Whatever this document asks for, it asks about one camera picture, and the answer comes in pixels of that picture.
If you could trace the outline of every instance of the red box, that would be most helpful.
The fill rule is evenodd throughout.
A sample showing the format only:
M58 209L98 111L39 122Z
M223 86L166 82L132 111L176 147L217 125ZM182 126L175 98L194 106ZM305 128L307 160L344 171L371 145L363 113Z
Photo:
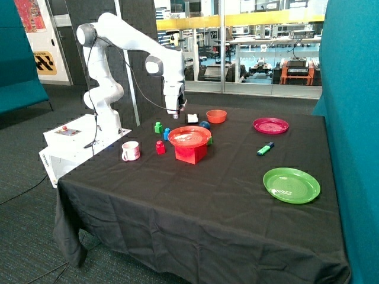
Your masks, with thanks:
M175 157L183 162L197 164L207 154L207 145L196 148L186 148L175 146Z

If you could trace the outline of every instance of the red poster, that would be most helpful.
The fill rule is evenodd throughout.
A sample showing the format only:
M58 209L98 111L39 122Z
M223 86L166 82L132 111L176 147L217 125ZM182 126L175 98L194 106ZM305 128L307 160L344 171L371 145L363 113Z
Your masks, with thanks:
M14 0L26 33L46 31L37 0Z

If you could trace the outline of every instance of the orange bowl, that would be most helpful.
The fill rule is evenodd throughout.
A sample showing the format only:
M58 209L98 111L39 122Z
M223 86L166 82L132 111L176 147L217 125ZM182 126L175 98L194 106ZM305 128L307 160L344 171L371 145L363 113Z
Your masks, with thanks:
M210 123L223 123L226 119L226 111L214 109L207 112L207 118Z

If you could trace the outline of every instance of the green block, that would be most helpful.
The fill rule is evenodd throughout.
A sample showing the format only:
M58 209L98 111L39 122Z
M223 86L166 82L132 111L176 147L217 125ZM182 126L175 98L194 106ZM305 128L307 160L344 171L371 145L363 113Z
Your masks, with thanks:
M163 126L159 121L155 123L154 129L155 129L155 133L158 133L158 134L163 133Z
M211 138L209 138L207 142L207 146L212 145L212 144L213 144L213 137L211 136Z

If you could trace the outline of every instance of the blue ball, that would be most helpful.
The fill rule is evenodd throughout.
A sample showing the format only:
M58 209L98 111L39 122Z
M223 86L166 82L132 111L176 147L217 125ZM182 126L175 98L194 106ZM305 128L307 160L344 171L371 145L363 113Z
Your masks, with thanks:
M206 129L208 129L208 130L211 129L211 125L209 124L208 121L201 121L201 122L199 123L199 126L204 127L204 128L206 128Z

